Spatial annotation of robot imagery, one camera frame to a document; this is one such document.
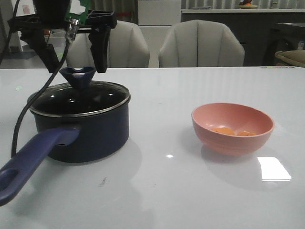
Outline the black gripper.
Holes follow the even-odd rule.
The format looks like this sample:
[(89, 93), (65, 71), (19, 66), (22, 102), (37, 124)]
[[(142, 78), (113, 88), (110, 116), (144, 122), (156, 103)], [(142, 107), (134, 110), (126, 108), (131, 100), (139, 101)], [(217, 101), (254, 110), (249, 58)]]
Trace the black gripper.
[(39, 56), (49, 73), (54, 73), (59, 60), (52, 44), (45, 40), (44, 30), (65, 29), (90, 31), (91, 55), (96, 71), (108, 68), (108, 41), (110, 28), (117, 25), (114, 11), (91, 9), (90, 0), (35, 0), (35, 14), (14, 16), (8, 20), (13, 32), (21, 31), (20, 39)]

